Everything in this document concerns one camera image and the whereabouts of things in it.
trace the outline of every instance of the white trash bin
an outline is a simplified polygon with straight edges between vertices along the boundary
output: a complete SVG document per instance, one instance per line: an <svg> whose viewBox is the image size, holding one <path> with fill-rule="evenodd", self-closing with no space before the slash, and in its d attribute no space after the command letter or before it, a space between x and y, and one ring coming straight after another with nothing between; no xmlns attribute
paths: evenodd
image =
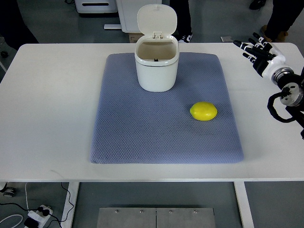
<svg viewBox="0 0 304 228"><path fill-rule="evenodd" d="M176 13L167 5L146 5L138 11L137 23L144 34L135 49L138 82L150 92L167 91L175 83L180 57L178 41L172 36Z"/></svg>

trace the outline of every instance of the gray floor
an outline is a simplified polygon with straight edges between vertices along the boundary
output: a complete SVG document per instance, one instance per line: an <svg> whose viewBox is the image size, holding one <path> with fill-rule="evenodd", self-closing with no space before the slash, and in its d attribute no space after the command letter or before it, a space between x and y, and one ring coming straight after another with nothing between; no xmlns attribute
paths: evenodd
<svg viewBox="0 0 304 228"><path fill-rule="evenodd" d="M192 17L192 42L221 42L220 36L247 41L248 37L266 24L272 11L268 0L261 10L249 10L251 0L190 0ZM25 23L40 43L128 43L128 35L122 31L106 31L104 24L117 24L114 15L98 17L79 16L75 6L64 0L18 0ZM304 13L288 31L286 41L294 43L304 55ZM16 51L6 44L8 58L1 58L6 68L10 66ZM4 77L0 68L0 80ZM26 206L24 183L14 183L19 189L14 198L0 196L0 202L17 202ZM304 227L303 182L248 182L249 204L256 228ZM56 215L63 210L65 191L60 183L28 184L29 204L38 207L48 204ZM236 197L232 183L82 183L79 189L74 228L95 227L99 207L106 206L202 206L213 207L217 228L241 227ZM7 215L22 212L13 206L0 206L0 221ZM11 227L8 221L0 228ZM58 227L53 222L50 227Z"/></svg>

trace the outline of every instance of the table leg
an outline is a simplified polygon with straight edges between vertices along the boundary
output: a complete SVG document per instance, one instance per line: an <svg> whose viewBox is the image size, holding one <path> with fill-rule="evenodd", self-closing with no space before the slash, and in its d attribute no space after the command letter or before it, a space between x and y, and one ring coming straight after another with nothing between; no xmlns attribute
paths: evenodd
<svg viewBox="0 0 304 228"><path fill-rule="evenodd" d="M254 228L245 183L243 181L235 181L234 188L236 190L238 200L237 203L242 219L243 228Z"/></svg>
<svg viewBox="0 0 304 228"><path fill-rule="evenodd" d="M66 219L66 221L61 222L62 228L71 228L72 227L76 200L77 200L77 194L78 194L78 188L79 188L79 182L69 182L68 190L71 193L70 202L74 205L74 207L71 210L72 205L69 203L69 193L67 192L65 207L63 209L62 219L61 219L61 221L65 220L65 219Z"/></svg>

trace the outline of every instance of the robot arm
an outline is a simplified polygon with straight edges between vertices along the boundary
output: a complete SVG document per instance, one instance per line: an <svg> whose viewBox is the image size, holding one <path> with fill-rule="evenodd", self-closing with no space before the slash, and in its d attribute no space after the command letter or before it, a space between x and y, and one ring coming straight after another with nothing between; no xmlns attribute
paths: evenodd
<svg viewBox="0 0 304 228"><path fill-rule="evenodd" d="M304 128L304 68L301 75L296 75L292 68L285 63L285 56L281 51L260 37L257 33L253 36L258 39L256 43L249 39L251 44L235 40L233 43L246 51L243 56L253 64L253 68L263 77L277 85L281 92L271 96L268 100L268 109L271 115L283 123L296 120ZM280 98L281 103L286 105L286 111L292 118L283 119L273 107L274 100Z"/></svg>

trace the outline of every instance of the metal plate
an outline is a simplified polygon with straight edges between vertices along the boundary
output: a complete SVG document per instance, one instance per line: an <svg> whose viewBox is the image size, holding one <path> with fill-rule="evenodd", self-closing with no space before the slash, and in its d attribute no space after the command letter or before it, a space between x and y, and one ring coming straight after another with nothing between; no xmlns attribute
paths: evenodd
<svg viewBox="0 0 304 228"><path fill-rule="evenodd" d="M215 228L212 208L100 208L97 228Z"/></svg>
<svg viewBox="0 0 304 228"><path fill-rule="evenodd" d="M212 208L157 208L157 228L215 228Z"/></svg>
<svg viewBox="0 0 304 228"><path fill-rule="evenodd" d="M100 208L97 228L156 228L155 208Z"/></svg>
<svg viewBox="0 0 304 228"><path fill-rule="evenodd" d="M226 36L226 37L220 37L223 43L232 43L233 39L231 36Z"/></svg>

